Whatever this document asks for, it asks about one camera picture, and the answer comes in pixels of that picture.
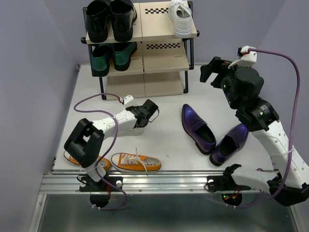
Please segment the gray floor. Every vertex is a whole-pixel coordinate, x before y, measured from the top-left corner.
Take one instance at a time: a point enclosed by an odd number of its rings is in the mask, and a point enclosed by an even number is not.
[[[290,208],[261,201],[248,209],[232,209],[205,195],[129,196],[126,207],[113,212],[92,209],[87,195],[50,195],[40,232],[292,232]],[[255,194],[246,194],[250,203]]]

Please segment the gray wall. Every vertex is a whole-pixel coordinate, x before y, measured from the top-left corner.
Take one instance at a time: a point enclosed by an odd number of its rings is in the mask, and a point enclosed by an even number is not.
[[[290,55],[297,63],[301,75],[300,96],[295,122],[294,145],[309,164],[309,1],[286,0],[281,12],[259,48]],[[286,131],[289,131],[292,106],[296,88],[296,75],[292,65],[283,58],[258,54],[256,66],[265,78],[263,96],[281,116]],[[300,205],[304,219],[309,218],[309,200]]]
[[[133,0],[149,2],[158,0]],[[91,0],[44,0],[77,63],[89,63],[82,7]],[[193,0],[194,22],[201,36],[196,39],[196,62],[213,56],[233,59],[238,46],[259,46],[280,12],[284,0]]]
[[[52,166],[76,62],[42,0],[0,7],[0,231],[28,231]]]

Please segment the checkered pattern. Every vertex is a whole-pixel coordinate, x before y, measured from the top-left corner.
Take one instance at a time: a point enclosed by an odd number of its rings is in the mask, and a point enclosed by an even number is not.
[[[180,43],[147,44],[147,49],[167,49],[180,47]]]
[[[145,9],[145,13],[146,14],[164,14],[164,13],[168,13],[169,12],[169,8],[151,8],[151,9]]]

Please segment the orange sneaker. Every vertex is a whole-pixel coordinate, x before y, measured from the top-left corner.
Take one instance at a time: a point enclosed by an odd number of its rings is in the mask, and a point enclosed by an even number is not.
[[[156,172],[161,168],[161,161],[149,156],[129,153],[116,153],[111,158],[112,165],[121,172]]]
[[[64,158],[70,162],[71,164],[74,164],[74,165],[79,165],[79,163],[76,161],[76,159],[74,159],[72,156],[69,155],[69,153],[67,152],[64,152],[63,153],[63,156]],[[100,164],[102,165],[102,167],[104,168],[104,170],[107,172],[110,168],[111,168],[111,162],[106,159],[106,158],[103,158],[101,161],[100,161]]]

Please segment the shoelace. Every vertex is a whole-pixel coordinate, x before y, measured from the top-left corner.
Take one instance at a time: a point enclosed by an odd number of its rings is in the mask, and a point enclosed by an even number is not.
[[[147,168],[146,168],[146,162],[142,161],[138,154],[136,155],[130,155],[130,154],[122,154],[121,155],[121,165],[130,165],[130,164],[138,164],[141,163],[146,171],[147,175]]]
[[[185,10],[189,15],[192,15],[192,11],[190,8],[186,6],[186,4],[183,1],[174,1],[170,4],[170,7],[176,6],[176,9],[181,7],[182,10]]]

